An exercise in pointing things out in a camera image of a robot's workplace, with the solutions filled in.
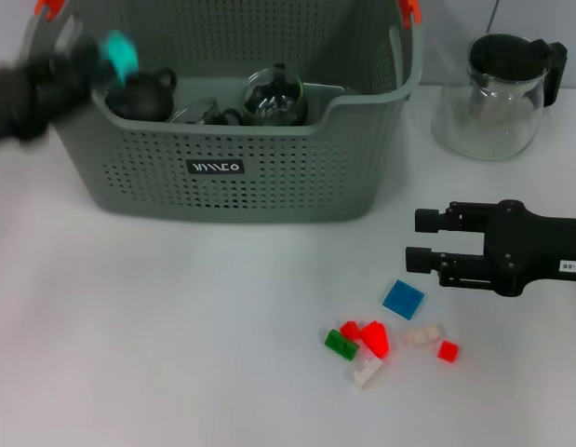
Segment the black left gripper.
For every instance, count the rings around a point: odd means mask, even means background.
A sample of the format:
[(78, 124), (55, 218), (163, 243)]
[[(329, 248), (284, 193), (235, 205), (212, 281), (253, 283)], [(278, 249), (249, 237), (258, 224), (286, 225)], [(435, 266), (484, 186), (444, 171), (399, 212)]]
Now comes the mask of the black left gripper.
[(89, 101), (92, 89), (120, 88), (126, 79), (104, 62), (101, 44), (81, 34), (58, 52), (0, 67), (0, 141), (33, 140)]

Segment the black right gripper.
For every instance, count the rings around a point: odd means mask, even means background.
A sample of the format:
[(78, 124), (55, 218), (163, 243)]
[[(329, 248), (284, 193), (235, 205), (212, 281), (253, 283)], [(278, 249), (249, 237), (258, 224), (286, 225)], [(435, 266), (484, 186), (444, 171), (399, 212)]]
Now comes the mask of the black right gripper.
[(443, 213), (417, 209), (415, 231), (484, 232), (484, 254), (407, 247), (406, 269), (435, 271), (445, 288), (495, 291), (517, 297), (531, 282), (576, 282), (576, 218), (535, 214), (517, 200), (495, 204), (450, 202)]

